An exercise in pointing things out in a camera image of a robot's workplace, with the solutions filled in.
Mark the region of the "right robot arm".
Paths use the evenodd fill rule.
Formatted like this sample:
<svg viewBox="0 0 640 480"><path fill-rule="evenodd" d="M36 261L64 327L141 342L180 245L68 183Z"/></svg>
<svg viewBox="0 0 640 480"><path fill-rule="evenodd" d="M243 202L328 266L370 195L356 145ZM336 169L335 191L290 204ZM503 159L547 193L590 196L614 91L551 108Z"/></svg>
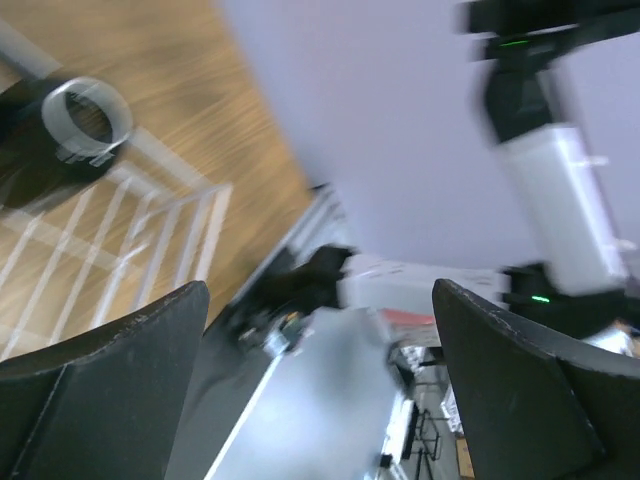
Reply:
<svg viewBox="0 0 640 480"><path fill-rule="evenodd" d="M236 1L228 15L295 158L355 227L351 303L449 276L630 353L636 281L558 66L636 33L637 2Z"/></svg>

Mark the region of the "black mug white interior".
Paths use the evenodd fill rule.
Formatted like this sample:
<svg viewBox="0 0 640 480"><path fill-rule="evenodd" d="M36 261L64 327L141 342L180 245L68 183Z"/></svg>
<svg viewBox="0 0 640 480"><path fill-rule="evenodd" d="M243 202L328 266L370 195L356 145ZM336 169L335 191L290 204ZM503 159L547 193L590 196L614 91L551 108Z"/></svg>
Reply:
<svg viewBox="0 0 640 480"><path fill-rule="evenodd" d="M98 79L18 81L1 93L1 207L39 214L93 186L133 126L124 98Z"/></svg>

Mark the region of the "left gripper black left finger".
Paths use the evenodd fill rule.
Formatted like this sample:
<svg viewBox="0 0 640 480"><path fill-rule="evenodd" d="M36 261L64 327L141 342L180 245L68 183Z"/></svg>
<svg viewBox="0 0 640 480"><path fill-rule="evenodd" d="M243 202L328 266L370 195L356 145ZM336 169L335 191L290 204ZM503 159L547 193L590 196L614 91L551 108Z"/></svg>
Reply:
<svg viewBox="0 0 640 480"><path fill-rule="evenodd" d="M161 479L207 319L192 281L1 364L4 479Z"/></svg>

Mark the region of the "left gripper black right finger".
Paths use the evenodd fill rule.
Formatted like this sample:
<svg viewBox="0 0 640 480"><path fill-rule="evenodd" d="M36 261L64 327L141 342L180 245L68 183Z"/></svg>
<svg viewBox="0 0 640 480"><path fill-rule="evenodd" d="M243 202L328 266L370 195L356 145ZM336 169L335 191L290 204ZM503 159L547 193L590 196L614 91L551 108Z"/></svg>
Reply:
<svg viewBox="0 0 640 480"><path fill-rule="evenodd" d="M436 281L437 329L478 479L636 479L639 361Z"/></svg>

